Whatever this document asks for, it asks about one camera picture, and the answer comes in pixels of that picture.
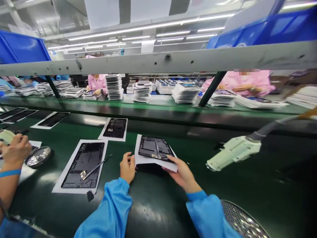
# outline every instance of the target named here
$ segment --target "blue wristband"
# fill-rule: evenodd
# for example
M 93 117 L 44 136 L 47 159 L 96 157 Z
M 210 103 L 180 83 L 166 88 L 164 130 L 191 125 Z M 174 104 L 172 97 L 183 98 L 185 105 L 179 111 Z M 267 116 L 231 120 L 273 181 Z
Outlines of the blue wristband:
M 11 175 L 20 175 L 20 174 L 21 174 L 21 170 L 9 170 L 6 172 L 0 172 L 0 178 L 11 176 Z

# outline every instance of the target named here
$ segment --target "worker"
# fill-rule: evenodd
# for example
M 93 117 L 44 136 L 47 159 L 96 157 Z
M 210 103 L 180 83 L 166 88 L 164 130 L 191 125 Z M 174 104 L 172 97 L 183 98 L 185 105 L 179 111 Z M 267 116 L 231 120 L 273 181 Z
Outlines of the worker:
M 87 59 L 96 58 L 95 56 L 86 55 Z M 107 74 L 89 74 L 87 91 L 95 90 L 94 95 L 107 94 L 106 76 Z
M 218 89 L 228 89 L 242 96 L 265 96 L 275 89 L 270 84 L 269 70 L 239 69 L 228 71 Z M 208 79 L 202 85 L 202 91 L 206 91 L 214 78 Z
M 50 75 L 52 81 L 62 81 L 62 80 L 68 80 L 69 74 L 66 75 Z M 41 82 L 40 83 L 45 83 L 47 82 L 45 75 L 36 75 L 34 76 L 35 78 L 38 78 Z
M 0 78 L 0 86 L 8 86 L 10 89 L 14 89 L 14 87 L 11 84 L 9 84 L 7 81 L 5 81 L 2 78 Z
M 176 163 L 178 172 L 163 169 L 187 193 L 187 210 L 199 236 L 240 238 L 225 220 L 219 198 L 216 195 L 207 196 L 184 161 L 169 155 L 168 158 Z M 99 207 L 79 226 L 75 238 L 124 238 L 128 213 L 132 206 L 128 190 L 134 176 L 135 159 L 128 152 L 120 163 L 120 178 L 105 184 L 105 194 Z
M 0 142 L 3 165 L 0 170 L 0 237 L 33 237 L 35 230 L 24 223 L 9 221 L 4 214 L 12 203 L 17 189 L 24 159 L 31 152 L 27 136 L 17 134 L 10 145 Z

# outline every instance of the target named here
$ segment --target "blue sleeve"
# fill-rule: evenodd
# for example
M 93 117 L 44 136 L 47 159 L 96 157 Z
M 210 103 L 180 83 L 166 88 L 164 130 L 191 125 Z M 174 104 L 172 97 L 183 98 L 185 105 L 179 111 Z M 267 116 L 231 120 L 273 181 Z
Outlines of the blue sleeve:
M 105 184 L 105 195 L 97 208 L 78 228 L 75 238 L 124 238 L 132 198 L 130 185 L 122 178 Z
M 201 238 L 241 238 L 225 219 L 222 205 L 216 195 L 204 191 L 188 193 L 187 210 Z

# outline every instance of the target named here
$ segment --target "hand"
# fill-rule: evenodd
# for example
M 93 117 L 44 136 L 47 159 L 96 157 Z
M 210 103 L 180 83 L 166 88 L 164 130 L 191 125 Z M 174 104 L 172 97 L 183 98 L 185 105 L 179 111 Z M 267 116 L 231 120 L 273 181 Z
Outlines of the hand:
M 240 85 L 240 86 L 234 88 L 233 91 L 242 92 L 242 91 L 250 90 L 251 88 L 254 88 L 254 87 L 255 86 L 252 84 L 243 84 L 243 85 Z
M 32 145 L 27 136 L 17 134 L 10 145 L 0 142 L 4 164 L 11 169 L 21 169 L 24 159 L 30 154 Z
M 100 95 L 101 94 L 101 89 L 96 90 L 93 94 L 96 95 L 96 96 Z
M 223 84 L 219 84 L 217 89 L 225 89 L 225 86 Z
M 193 173 L 184 161 L 170 155 L 167 155 L 167 157 L 177 165 L 177 173 L 167 168 L 162 168 L 169 173 L 174 181 L 178 185 L 180 185 L 186 193 L 195 193 L 202 191 L 201 187 L 196 182 Z
M 129 156 L 130 154 L 131 152 L 125 153 L 122 161 L 120 162 L 120 177 L 128 184 L 132 182 L 135 176 L 135 159 L 134 155 Z

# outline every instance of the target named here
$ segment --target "metal mesh basket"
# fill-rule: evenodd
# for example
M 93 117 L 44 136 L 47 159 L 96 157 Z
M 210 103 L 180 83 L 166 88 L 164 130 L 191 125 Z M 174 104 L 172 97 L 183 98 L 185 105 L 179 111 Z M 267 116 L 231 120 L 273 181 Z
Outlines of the metal mesh basket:
M 263 227 L 241 207 L 232 202 L 221 200 L 227 222 L 245 238 L 270 238 Z

